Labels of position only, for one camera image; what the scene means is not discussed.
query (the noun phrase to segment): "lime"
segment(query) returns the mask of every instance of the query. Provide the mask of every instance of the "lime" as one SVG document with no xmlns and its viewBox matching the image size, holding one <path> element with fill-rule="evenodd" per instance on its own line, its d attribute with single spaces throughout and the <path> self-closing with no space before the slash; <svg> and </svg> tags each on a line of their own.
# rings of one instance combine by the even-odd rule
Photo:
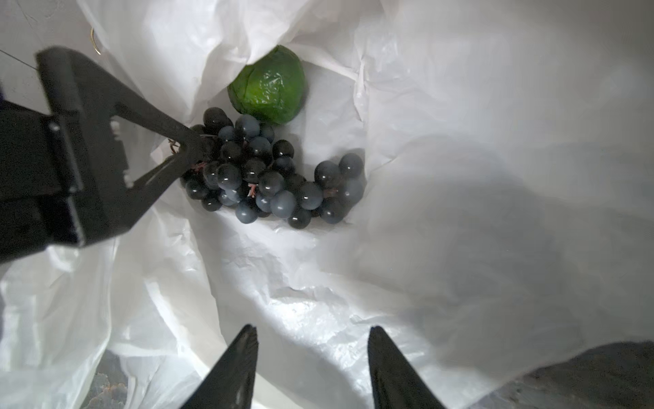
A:
<svg viewBox="0 0 654 409">
<path fill-rule="evenodd" d="M 246 65 L 227 89 L 236 111 L 261 121 L 284 124 L 302 108 L 302 63 L 293 51 L 276 46 L 261 60 Z"/>
</svg>

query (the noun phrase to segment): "crumpled plastic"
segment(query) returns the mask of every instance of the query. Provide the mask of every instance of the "crumpled plastic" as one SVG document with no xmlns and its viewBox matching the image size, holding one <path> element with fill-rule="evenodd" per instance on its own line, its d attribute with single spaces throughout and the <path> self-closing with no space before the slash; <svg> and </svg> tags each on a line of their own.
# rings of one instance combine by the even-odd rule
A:
<svg viewBox="0 0 654 409">
<path fill-rule="evenodd" d="M 308 178 L 365 154 L 366 193 L 345 222 L 296 231 L 207 213 L 174 184 L 119 238 L 16 261 L 0 281 L 0 406 L 75 407 L 105 349 L 126 407 L 179 406 L 245 323 L 265 408 L 371 407 L 372 325 L 450 408 L 654 338 L 650 3 L 80 5 L 119 78 L 189 125 L 208 106 L 235 118 L 222 90 L 291 48 L 309 94 L 278 137 Z M 133 169 L 167 155 L 133 133 Z"/>
</svg>

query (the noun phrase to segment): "gold ring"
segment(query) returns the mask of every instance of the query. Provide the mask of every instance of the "gold ring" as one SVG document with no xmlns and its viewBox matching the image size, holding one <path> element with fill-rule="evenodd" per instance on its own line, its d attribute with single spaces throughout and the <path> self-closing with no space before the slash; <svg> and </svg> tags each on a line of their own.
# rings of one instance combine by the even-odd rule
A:
<svg viewBox="0 0 654 409">
<path fill-rule="evenodd" d="M 93 49 L 97 52 L 97 55 L 101 56 L 102 53 L 97 49 L 97 45 L 95 44 L 95 30 L 93 27 L 91 27 L 91 44 L 93 44 Z"/>
</svg>

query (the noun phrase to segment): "green fruit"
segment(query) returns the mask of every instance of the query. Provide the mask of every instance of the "green fruit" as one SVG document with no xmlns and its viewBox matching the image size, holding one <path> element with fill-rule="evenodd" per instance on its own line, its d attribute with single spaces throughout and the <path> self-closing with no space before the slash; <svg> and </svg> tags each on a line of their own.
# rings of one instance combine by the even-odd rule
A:
<svg viewBox="0 0 654 409">
<path fill-rule="evenodd" d="M 300 59 L 281 45 L 256 63 L 246 65 L 227 88 L 236 111 L 276 124 L 284 124 L 298 114 L 304 89 Z"/>
</svg>

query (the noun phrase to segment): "plastic bag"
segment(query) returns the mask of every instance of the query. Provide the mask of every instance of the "plastic bag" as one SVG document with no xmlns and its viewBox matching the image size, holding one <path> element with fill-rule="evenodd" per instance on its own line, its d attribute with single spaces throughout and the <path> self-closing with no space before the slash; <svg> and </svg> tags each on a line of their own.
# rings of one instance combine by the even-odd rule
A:
<svg viewBox="0 0 654 409">
<path fill-rule="evenodd" d="M 309 178 L 365 151 L 368 185 L 345 223 L 303 231 L 203 212 L 173 185 L 120 238 L 15 262 L 2 406 L 78 404 L 108 348 L 127 407 L 175 407 L 245 323 L 270 408 L 371 407 L 372 325 L 451 408 L 654 338 L 649 3 L 80 5 L 135 87 L 187 124 L 228 108 L 213 96 L 286 44 L 310 88 L 278 135 Z M 129 162 L 148 168 L 166 153 L 140 136 Z"/>
</svg>

